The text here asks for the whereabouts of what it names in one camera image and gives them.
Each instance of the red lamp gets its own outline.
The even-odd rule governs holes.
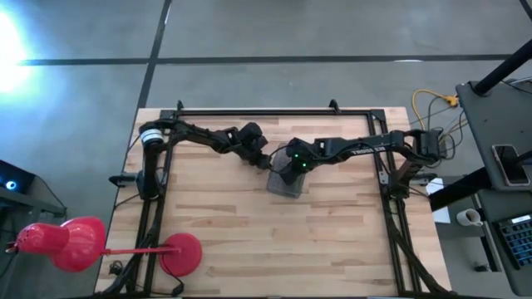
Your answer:
[[[80,272],[100,256],[122,253],[159,253],[159,263],[171,276],[183,277],[200,264],[201,243],[191,234],[176,233],[158,248],[105,249],[106,230],[100,219],[74,218],[61,226],[34,223],[25,227],[13,247],[21,252],[46,254],[61,270]]]

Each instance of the keyboard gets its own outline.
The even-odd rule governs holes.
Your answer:
[[[532,214],[496,223],[504,239],[506,253],[518,270],[532,266]]]

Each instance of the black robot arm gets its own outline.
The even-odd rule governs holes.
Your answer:
[[[220,154],[233,152],[259,169],[268,168],[268,156],[261,150],[268,141],[253,122],[242,130],[231,127],[211,131],[183,120],[160,119],[143,124],[139,133],[144,159],[142,171],[137,176],[137,186],[142,199],[156,199],[161,195],[162,187],[156,174],[159,155],[183,140],[209,146]],[[165,135],[168,135],[167,141],[164,140]]]
[[[383,135],[353,140],[320,138],[312,144],[294,138],[286,148],[286,155],[291,161],[279,170],[279,174],[285,184],[293,184],[299,175],[306,174],[319,165],[340,163],[361,154],[392,151],[403,155],[406,162],[392,174],[390,180],[396,185],[408,186],[410,179],[423,166],[434,164],[443,157],[438,141],[440,133],[438,130],[394,130]],[[412,145],[405,141],[406,137],[413,138]]]

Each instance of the gray floor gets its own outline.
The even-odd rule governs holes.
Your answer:
[[[147,58],[163,2],[4,0],[0,22],[12,21],[26,59]],[[174,0],[160,56],[510,54],[527,42],[531,29],[517,0]],[[146,106],[173,107],[181,99],[188,107],[301,107],[334,98],[342,106],[406,106],[414,121],[415,89],[452,94],[456,84],[479,80],[499,63],[165,65],[155,69]],[[25,78],[0,91],[0,159],[41,175],[70,217],[94,215],[108,223],[116,189],[107,177],[124,164],[146,65],[21,70],[0,70],[5,80]],[[529,63],[512,76],[531,72]],[[423,115],[430,99],[419,97]],[[436,102],[433,111],[443,108]],[[445,127],[460,111],[441,113],[431,125]],[[438,174],[481,166],[470,131],[464,133],[456,158]],[[482,258],[479,245],[442,240],[453,289],[512,297],[501,275],[470,270],[471,261]],[[5,265],[5,257],[0,262]],[[6,297],[18,298],[89,294],[97,271],[65,274],[44,258],[27,256],[12,270]]]

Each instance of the wooden tabletop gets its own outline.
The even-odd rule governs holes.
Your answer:
[[[410,129],[405,108],[383,109],[389,130]],[[140,125],[156,120],[159,113],[160,109],[139,110],[131,140]],[[212,130],[242,128],[254,121],[269,141],[265,153],[293,137],[313,142],[320,137],[368,135],[365,116],[191,116],[185,120]],[[404,160],[399,155],[396,159],[397,165]],[[139,171],[141,161],[138,142],[127,156],[126,171]],[[268,171],[249,166],[236,154],[216,154],[190,142],[174,148],[160,241],[173,233],[192,233],[204,251],[199,268],[182,277],[184,296],[396,295],[370,154],[316,168],[307,174],[299,199],[268,193],[267,180]],[[135,194],[136,188],[128,187],[119,192],[117,200]],[[141,206],[134,199],[116,209],[108,248],[135,246]],[[406,200],[406,214],[416,254],[436,280],[450,289],[427,199],[412,195]],[[108,274],[110,263],[121,260],[126,264],[130,257],[104,257],[96,291],[113,281],[114,276]],[[175,279],[157,266],[153,290],[170,292],[175,286]]]

